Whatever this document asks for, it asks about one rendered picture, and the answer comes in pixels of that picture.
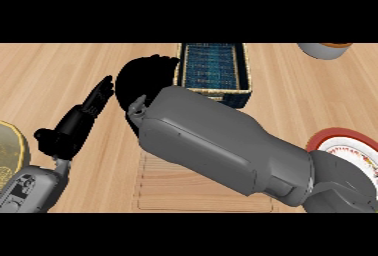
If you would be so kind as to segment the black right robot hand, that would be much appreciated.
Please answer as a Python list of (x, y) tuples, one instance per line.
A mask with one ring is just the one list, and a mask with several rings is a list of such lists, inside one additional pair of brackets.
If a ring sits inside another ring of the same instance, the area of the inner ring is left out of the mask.
[(128, 106), (145, 95), (145, 106), (149, 106), (159, 91), (173, 85), (176, 57), (159, 56), (133, 59), (123, 67), (115, 79), (115, 97), (124, 112)]

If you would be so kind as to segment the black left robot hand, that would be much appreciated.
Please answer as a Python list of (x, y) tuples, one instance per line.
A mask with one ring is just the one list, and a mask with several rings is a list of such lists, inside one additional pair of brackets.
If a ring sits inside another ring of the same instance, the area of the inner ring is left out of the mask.
[(114, 95), (112, 76), (108, 75), (94, 86), (84, 102), (75, 105), (53, 130), (40, 128), (34, 133), (38, 150), (49, 156), (71, 160), (84, 145), (94, 120)]

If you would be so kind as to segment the blue wicker basket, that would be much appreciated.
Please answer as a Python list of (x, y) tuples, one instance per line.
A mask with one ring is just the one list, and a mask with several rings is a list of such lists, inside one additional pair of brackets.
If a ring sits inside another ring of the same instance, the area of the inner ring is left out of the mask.
[(244, 43), (180, 43), (174, 84), (232, 108), (245, 107), (251, 94)]

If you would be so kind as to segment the wooden cutting board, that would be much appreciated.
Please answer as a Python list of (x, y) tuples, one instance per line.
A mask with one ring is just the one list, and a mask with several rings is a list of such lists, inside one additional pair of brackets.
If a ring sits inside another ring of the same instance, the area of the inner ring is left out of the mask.
[(211, 179), (140, 152), (136, 208), (167, 212), (270, 212), (264, 194), (244, 196)]

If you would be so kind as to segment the yellow round plate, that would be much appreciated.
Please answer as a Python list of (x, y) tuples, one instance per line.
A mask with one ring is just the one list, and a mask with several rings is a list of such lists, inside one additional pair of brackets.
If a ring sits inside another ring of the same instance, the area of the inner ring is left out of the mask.
[(27, 139), (15, 125), (0, 120), (0, 190), (16, 172), (30, 164)]

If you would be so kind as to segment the grey round pot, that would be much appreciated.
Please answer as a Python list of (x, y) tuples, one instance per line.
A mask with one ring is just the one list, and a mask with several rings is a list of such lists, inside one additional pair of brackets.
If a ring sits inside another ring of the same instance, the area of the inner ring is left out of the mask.
[(313, 58), (322, 60), (337, 59), (350, 46), (351, 43), (298, 43), (303, 52)]

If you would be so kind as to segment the red rimmed white plate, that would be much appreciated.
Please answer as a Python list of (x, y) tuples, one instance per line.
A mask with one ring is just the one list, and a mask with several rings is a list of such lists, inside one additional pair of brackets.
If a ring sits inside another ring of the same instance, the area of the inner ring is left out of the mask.
[(334, 154), (362, 170), (376, 189), (378, 198), (378, 142), (347, 128), (332, 127), (314, 133), (306, 150)]

